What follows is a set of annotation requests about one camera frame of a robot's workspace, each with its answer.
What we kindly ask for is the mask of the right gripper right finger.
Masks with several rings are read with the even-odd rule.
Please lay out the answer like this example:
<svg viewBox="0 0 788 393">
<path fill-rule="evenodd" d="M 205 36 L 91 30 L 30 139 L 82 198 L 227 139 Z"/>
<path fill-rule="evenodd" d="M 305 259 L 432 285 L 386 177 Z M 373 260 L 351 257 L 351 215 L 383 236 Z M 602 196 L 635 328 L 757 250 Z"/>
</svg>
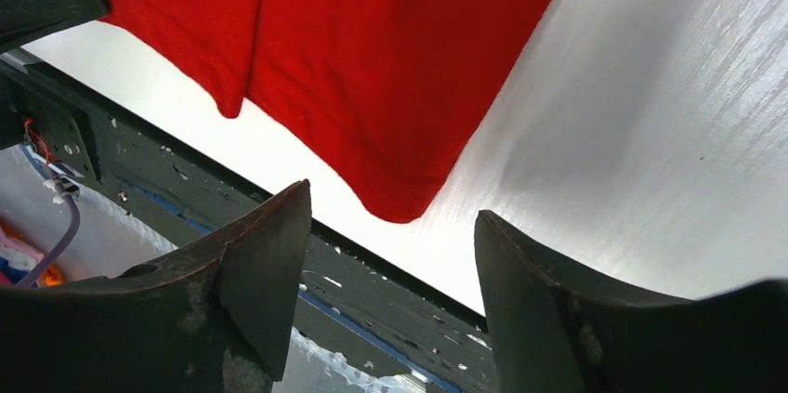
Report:
<svg viewBox="0 0 788 393">
<path fill-rule="evenodd" d="M 479 212 L 475 260 L 504 392 L 783 392 L 787 283 L 701 300 L 592 269 Z"/>
</svg>

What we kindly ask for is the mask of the red t-shirt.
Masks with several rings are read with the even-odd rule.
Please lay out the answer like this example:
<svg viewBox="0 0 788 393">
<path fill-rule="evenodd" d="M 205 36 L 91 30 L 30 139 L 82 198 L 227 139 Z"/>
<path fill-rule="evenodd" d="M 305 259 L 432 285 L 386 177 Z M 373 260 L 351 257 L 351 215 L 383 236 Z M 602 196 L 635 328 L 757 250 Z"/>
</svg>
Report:
<svg viewBox="0 0 788 393">
<path fill-rule="evenodd" d="M 422 216 L 552 0 L 109 0 L 219 112 L 255 103 L 374 216 Z"/>
</svg>

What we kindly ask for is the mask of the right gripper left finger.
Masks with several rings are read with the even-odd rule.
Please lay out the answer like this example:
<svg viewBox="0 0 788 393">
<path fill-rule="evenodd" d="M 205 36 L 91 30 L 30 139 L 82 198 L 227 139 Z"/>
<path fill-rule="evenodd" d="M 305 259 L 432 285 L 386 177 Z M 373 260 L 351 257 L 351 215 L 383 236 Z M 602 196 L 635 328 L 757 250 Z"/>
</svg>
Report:
<svg viewBox="0 0 788 393">
<path fill-rule="evenodd" d="M 5 392 L 269 392 L 311 224 L 298 181 L 115 278 L 1 291 Z"/>
</svg>

